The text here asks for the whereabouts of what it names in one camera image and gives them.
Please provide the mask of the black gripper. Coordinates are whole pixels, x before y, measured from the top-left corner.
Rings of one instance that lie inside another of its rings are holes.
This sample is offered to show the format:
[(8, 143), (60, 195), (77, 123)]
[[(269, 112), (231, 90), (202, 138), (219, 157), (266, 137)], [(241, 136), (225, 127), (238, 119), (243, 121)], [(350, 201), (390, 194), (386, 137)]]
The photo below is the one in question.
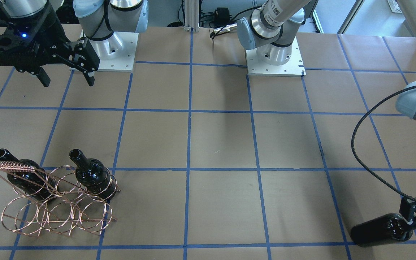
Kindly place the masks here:
[(71, 41), (51, 4), (0, 4), (0, 66), (51, 79), (41, 66), (65, 64), (83, 73), (89, 87), (100, 59), (86, 37)]

